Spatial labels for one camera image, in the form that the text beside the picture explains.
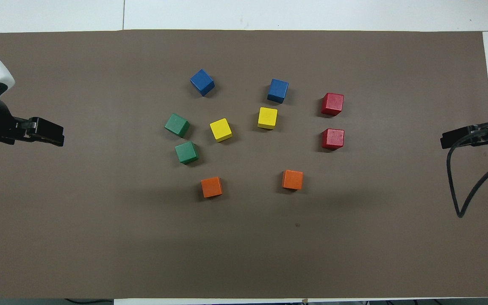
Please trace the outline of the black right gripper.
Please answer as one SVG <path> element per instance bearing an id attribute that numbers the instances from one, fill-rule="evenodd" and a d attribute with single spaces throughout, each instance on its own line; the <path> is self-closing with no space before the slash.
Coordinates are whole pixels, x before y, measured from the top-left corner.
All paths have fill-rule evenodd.
<path id="1" fill-rule="evenodd" d="M 442 133 L 442 135 L 440 137 L 441 147 L 442 147 L 442 149 L 451 148 L 462 137 L 465 137 L 468 134 L 477 133 L 481 129 L 486 129 L 486 128 L 488 128 L 488 122 L 487 123 L 481 123 L 481 124 L 469 125 L 466 127 L 466 129 L 454 129 L 454 130 Z M 488 134 L 483 135 L 483 136 L 474 136 L 473 138 L 467 140 L 464 143 L 464 145 L 465 146 L 470 145 L 472 147 L 488 145 Z"/>

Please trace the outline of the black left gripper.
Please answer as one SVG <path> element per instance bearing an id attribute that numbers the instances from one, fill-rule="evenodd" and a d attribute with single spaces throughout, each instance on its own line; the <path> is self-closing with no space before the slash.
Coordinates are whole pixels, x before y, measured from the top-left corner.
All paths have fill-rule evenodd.
<path id="1" fill-rule="evenodd" d="M 28 142 L 41 141 L 43 139 L 58 147 L 64 146 L 64 127 L 38 116 L 29 119 L 14 116 L 12 119 L 13 139 Z"/>

